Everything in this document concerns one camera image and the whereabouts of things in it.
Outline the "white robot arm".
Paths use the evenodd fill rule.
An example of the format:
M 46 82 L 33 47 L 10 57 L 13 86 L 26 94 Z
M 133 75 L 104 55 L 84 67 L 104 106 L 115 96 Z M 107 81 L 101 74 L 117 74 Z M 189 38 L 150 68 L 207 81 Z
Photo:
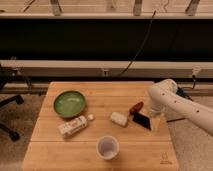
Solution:
M 149 115 L 159 116 L 165 107 L 169 107 L 213 136 L 213 109 L 177 95 L 177 90 L 178 85 L 172 79 L 154 83 L 148 89 Z

